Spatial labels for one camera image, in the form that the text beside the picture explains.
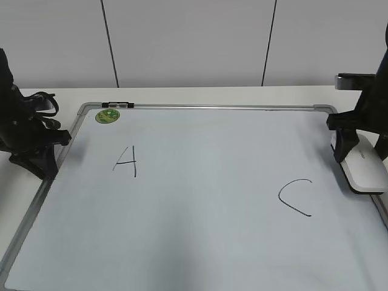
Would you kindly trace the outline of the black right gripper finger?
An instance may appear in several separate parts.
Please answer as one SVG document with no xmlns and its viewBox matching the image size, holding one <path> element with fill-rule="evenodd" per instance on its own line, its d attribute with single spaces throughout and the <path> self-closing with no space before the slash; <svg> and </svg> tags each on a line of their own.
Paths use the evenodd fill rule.
<svg viewBox="0 0 388 291">
<path fill-rule="evenodd" d="M 388 135 L 380 134 L 374 149 L 380 159 L 384 161 L 388 157 Z"/>
<path fill-rule="evenodd" d="M 349 152 L 358 145 L 360 139 L 355 129 L 338 128 L 335 132 L 334 158 L 336 162 L 343 162 Z"/>
</svg>

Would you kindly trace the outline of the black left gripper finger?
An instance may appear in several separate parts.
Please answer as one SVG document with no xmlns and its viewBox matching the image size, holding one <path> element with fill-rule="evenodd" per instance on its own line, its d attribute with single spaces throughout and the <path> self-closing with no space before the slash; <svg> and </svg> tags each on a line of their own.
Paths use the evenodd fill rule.
<svg viewBox="0 0 388 291">
<path fill-rule="evenodd" d="M 54 179 L 58 174 L 53 145 L 12 153 L 9 161 L 33 173 L 39 179 Z"/>
</svg>

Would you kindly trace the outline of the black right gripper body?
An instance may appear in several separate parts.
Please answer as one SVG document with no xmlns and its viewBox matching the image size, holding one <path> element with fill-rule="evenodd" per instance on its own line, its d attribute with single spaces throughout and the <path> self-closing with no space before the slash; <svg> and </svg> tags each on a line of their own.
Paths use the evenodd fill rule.
<svg viewBox="0 0 388 291">
<path fill-rule="evenodd" d="M 373 84 L 361 90 L 355 108 L 347 112 L 330 114 L 327 126 L 330 130 L 347 128 L 386 135 L 387 75 L 376 73 Z"/>
</svg>

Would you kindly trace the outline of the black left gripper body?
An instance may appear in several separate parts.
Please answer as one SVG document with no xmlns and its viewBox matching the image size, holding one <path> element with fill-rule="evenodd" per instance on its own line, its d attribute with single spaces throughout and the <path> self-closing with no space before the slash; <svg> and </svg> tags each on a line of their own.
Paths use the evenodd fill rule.
<svg viewBox="0 0 388 291">
<path fill-rule="evenodd" d="M 68 130 L 53 117 L 59 112 L 55 94 L 37 92 L 23 96 L 16 86 L 1 95 L 1 151 L 21 153 L 44 146 L 66 146 Z"/>
</svg>

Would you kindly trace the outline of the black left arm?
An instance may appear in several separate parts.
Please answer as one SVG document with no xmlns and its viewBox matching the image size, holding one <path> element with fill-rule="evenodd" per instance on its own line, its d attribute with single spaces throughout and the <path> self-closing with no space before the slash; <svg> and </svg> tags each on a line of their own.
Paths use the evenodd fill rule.
<svg viewBox="0 0 388 291">
<path fill-rule="evenodd" d="M 58 112 L 54 93 L 23 96 L 1 50 L 1 151 L 11 154 L 11 163 L 40 179 L 55 178 L 58 166 L 54 146 L 66 146 L 72 138 L 53 118 Z"/>
</svg>

